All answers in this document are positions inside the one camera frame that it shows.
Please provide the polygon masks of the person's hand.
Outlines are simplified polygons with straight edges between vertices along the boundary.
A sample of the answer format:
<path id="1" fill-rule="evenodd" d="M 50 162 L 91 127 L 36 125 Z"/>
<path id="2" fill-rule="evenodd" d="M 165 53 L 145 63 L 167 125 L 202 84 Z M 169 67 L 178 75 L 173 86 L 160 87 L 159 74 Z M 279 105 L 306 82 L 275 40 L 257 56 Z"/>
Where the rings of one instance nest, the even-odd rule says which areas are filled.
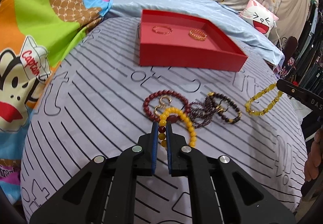
<path id="1" fill-rule="evenodd" d="M 320 144 L 322 143 L 322 128 L 320 128 L 314 136 L 308 159 L 304 166 L 304 176 L 306 181 L 314 180 L 319 175 L 319 166 L 322 162 L 322 151 Z"/>

